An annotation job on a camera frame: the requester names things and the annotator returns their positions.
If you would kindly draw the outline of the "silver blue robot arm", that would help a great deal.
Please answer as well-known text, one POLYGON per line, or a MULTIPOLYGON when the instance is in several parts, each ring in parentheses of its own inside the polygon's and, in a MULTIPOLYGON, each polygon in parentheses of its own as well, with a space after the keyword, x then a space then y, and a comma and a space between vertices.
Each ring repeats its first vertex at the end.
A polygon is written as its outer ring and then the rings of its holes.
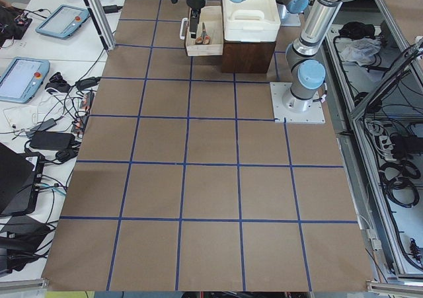
MULTIPOLYGON (((246 0, 230 0, 241 3, 246 0)), ((310 109, 317 89, 323 84, 326 71, 313 57, 318 52, 329 27, 343 2, 353 0, 314 0, 300 36, 290 44, 286 51, 293 82, 282 96, 286 109, 303 113, 310 109)))

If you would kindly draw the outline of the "second blue robot base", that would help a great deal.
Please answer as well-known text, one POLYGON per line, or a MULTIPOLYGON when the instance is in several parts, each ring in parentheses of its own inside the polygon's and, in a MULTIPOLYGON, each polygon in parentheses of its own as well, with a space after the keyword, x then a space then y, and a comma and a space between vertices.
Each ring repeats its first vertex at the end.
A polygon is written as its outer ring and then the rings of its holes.
POLYGON ((281 26, 300 27, 299 15, 309 5, 309 0, 276 0, 281 26))

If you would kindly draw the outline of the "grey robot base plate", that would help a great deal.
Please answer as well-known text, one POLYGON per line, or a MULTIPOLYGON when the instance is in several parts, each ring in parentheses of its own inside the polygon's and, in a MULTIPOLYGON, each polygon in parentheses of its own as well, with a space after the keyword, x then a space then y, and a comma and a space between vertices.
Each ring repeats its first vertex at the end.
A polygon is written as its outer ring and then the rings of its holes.
POLYGON ((325 124, 318 91, 315 90, 313 98, 299 100, 292 95, 291 85, 292 83, 270 83, 274 121, 289 124, 325 124))

